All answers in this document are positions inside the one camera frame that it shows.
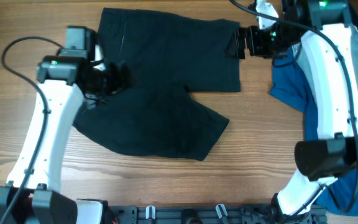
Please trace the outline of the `black shorts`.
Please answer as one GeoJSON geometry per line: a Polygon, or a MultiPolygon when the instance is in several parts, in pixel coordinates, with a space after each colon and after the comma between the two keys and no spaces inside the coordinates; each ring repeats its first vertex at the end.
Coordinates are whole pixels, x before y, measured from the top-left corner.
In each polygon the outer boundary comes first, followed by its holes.
{"type": "Polygon", "coordinates": [[[129,156],[202,161],[229,120],[198,103],[198,91],[238,92],[239,61],[227,57],[238,22],[105,8],[99,39],[105,66],[123,68],[120,91],[78,112],[74,127],[129,156]]]}

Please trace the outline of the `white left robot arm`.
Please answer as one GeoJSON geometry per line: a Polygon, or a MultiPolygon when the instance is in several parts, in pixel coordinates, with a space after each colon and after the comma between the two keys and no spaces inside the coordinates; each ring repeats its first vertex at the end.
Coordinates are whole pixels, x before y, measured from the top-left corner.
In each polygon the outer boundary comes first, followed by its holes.
{"type": "Polygon", "coordinates": [[[124,63],[99,70],[83,57],[46,56],[37,68],[34,113],[20,156],[0,186],[0,223],[114,223],[105,200],[61,194],[70,129],[87,93],[108,95],[128,86],[124,63]]]}

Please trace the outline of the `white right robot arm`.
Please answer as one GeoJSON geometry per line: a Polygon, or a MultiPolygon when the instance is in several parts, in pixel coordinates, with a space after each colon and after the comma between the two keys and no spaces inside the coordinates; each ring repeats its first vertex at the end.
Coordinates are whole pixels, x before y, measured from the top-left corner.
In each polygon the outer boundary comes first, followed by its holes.
{"type": "Polygon", "coordinates": [[[305,138],[296,171],[275,194],[270,218],[290,222],[313,204],[358,216],[358,28],[347,1],[284,1],[283,18],[265,1],[245,11],[241,31],[252,56],[273,62],[271,94],[302,111],[305,138]]]}

